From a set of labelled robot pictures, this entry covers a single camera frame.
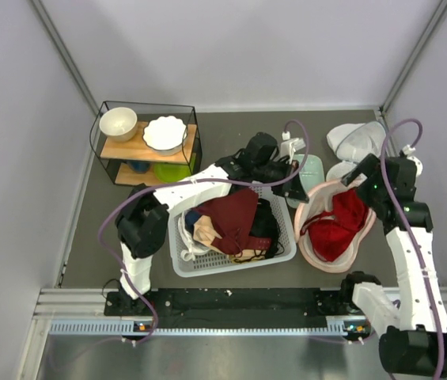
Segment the floral mesh laundry bag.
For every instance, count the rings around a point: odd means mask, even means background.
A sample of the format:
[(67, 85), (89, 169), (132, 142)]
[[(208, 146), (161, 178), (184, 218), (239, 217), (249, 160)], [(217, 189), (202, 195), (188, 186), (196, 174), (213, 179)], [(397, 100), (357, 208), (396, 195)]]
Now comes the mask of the floral mesh laundry bag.
[(359, 246), (371, 231), (377, 216), (357, 196), (364, 182), (345, 186), (339, 179), (310, 189), (309, 201), (301, 203), (294, 216), (294, 236), (301, 255), (322, 272), (339, 274), (350, 270)]

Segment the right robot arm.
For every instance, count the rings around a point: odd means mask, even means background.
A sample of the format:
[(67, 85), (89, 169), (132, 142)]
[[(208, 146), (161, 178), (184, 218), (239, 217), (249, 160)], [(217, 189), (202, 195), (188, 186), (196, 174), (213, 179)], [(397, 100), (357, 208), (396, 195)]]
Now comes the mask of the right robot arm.
[(341, 182), (381, 220), (393, 256), (400, 303), (395, 305), (374, 275), (352, 272), (342, 282), (339, 304), (362, 311), (379, 338), (379, 357), (390, 374), (447, 378), (447, 311), (434, 267), (430, 209), (415, 200), (418, 165), (404, 155), (368, 154)]

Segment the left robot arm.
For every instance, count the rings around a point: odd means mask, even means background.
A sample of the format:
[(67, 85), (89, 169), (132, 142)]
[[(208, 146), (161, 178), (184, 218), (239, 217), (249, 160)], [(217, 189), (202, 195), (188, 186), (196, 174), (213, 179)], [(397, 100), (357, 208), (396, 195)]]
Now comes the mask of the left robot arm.
[(133, 314), (149, 305), (152, 256), (163, 246), (170, 215), (178, 215), (207, 201), (228, 195), (233, 186), (272, 188), (286, 197), (303, 164), (292, 163), (297, 150), (309, 149), (309, 137), (292, 138), (283, 131), (282, 141), (259, 132), (245, 148), (220, 158), (202, 172), (171, 184), (138, 185), (110, 215), (118, 231), (123, 253), (122, 304)]

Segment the red bra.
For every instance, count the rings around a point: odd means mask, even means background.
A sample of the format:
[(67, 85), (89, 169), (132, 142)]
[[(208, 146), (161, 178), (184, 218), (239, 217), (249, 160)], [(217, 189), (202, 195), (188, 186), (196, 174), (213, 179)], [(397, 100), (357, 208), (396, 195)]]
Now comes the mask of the red bra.
[(331, 200), (331, 211), (307, 219), (301, 228), (301, 235), (308, 234), (315, 255), (325, 262), (335, 261), (346, 251), (369, 214), (356, 188), (336, 194)]

